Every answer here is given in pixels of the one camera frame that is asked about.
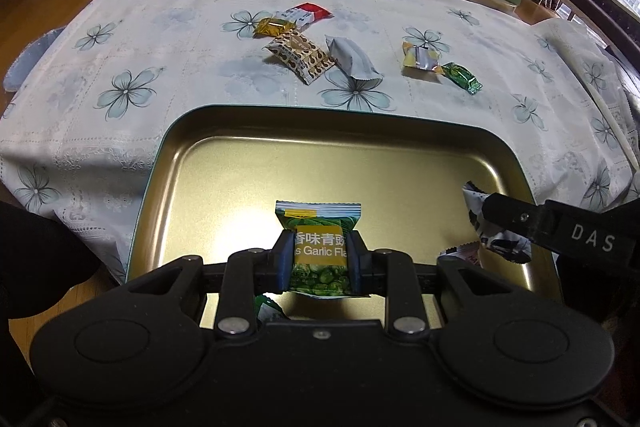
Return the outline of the green white snack packet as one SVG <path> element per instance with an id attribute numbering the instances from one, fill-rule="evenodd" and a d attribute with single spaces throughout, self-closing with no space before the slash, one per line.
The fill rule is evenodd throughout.
<path id="1" fill-rule="evenodd" d="M 279 303 L 276 303 L 266 295 L 259 295 L 254 298 L 254 312 L 259 323 L 288 319 Z"/>

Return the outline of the green garlic peas packet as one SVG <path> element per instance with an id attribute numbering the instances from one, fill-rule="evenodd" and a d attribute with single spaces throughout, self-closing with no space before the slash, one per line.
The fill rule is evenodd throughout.
<path id="1" fill-rule="evenodd" d="M 360 262 L 350 234 L 361 217 L 356 202 L 288 202 L 274 207 L 284 231 L 293 234 L 284 262 L 285 288 L 314 298 L 355 296 Z"/>

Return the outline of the white hawthorn candy packet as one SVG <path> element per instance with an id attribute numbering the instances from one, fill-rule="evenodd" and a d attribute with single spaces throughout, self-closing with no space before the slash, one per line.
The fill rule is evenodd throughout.
<path id="1" fill-rule="evenodd" d="M 438 254 L 438 257 L 453 257 L 471 265 L 480 265 L 479 252 L 480 242 L 471 242 L 446 248 Z"/>

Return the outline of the black white cow packet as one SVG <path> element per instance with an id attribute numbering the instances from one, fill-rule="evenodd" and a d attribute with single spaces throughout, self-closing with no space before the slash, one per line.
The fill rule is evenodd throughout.
<path id="1" fill-rule="evenodd" d="M 462 188 L 464 201 L 469 210 L 471 225 L 480 243 L 488 249 L 498 254 L 503 259 L 510 262 L 524 265 L 532 260 L 532 245 L 523 236 L 506 231 L 485 219 L 483 204 L 489 196 L 471 181 L 466 182 Z"/>

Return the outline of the green foil candy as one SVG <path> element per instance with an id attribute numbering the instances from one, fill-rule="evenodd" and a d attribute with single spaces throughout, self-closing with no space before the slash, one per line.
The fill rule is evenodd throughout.
<path id="1" fill-rule="evenodd" d="M 462 65 L 456 63 L 438 65 L 436 72 L 451 80 L 456 86 L 470 95 L 477 94 L 483 89 L 483 85 L 477 80 L 476 76 Z"/>

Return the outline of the yellow silver snack packet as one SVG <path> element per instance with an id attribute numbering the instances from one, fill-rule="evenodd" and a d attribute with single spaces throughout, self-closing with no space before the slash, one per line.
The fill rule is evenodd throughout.
<path id="1" fill-rule="evenodd" d="M 402 50 L 404 51 L 402 66 L 423 70 L 423 72 L 439 71 L 440 54 L 437 51 L 410 42 L 404 42 Z"/>

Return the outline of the brown patterned biscuit packet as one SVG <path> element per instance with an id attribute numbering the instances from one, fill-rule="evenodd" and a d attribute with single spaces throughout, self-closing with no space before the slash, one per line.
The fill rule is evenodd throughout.
<path id="1" fill-rule="evenodd" d="M 326 51 L 296 29 L 277 36 L 265 46 L 265 49 L 294 72 L 306 86 L 314 83 L 335 65 L 333 58 Z"/>

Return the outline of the silver grey snack bar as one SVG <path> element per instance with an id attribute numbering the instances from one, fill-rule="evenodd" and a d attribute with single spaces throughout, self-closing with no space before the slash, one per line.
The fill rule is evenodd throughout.
<path id="1" fill-rule="evenodd" d="M 348 77 L 363 81 L 383 78 L 367 53 L 349 38 L 326 36 L 326 46 L 329 56 Z"/>

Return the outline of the gold candy wrapper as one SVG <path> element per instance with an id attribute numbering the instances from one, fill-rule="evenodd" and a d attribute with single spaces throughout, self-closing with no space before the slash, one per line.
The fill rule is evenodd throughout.
<path id="1" fill-rule="evenodd" d="M 279 37 L 285 32 L 296 28 L 296 23 L 292 20 L 284 20 L 277 17 L 265 17 L 260 20 L 254 29 L 254 37 Z"/>

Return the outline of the red white snack packet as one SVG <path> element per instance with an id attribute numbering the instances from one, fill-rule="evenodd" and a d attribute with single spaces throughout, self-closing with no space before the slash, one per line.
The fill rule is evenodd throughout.
<path id="1" fill-rule="evenodd" d="M 299 31 L 320 20 L 331 18 L 333 14 L 322 6 L 314 3 L 301 3 L 287 10 L 277 12 L 277 18 L 293 23 Z"/>

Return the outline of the gold metal tray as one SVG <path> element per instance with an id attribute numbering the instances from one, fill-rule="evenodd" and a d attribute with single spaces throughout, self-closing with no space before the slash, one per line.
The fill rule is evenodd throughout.
<path id="1" fill-rule="evenodd" d="M 216 263 L 270 248 L 282 230 L 280 200 L 356 202 L 369 248 L 431 265 L 476 239 L 467 183 L 533 200 L 510 147 L 480 128 L 329 109 L 201 107 L 178 118 L 160 144 L 128 274 L 184 255 Z"/>

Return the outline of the white floral tablecloth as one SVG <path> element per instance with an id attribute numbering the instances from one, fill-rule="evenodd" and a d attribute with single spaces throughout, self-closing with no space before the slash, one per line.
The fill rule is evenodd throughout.
<path id="1" fill-rule="evenodd" d="M 262 17 L 311 2 L 322 42 L 358 44 L 382 79 L 340 72 L 306 86 L 254 37 Z M 470 95 L 402 66 L 402 44 L 469 69 Z M 538 200 L 605 210 L 639 195 L 639 127 L 623 73 L 582 26 L 529 25 L 465 0 L 92 0 L 30 72 L 1 118 L 1 181 L 60 219 L 115 277 L 167 128 L 208 104 L 318 106 L 434 118 L 506 141 Z"/>

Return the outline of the blue chair cushion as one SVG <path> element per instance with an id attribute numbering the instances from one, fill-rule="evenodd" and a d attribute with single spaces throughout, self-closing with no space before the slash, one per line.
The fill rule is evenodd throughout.
<path id="1" fill-rule="evenodd" d="M 18 57 L 9 67 L 3 78 L 2 87 L 8 93 L 15 93 L 22 87 L 22 84 L 34 69 L 40 58 L 52 46 L 56 38 L 62 34 L 65 27 L 54 28 L 38 37 L 18 54 Z"/>

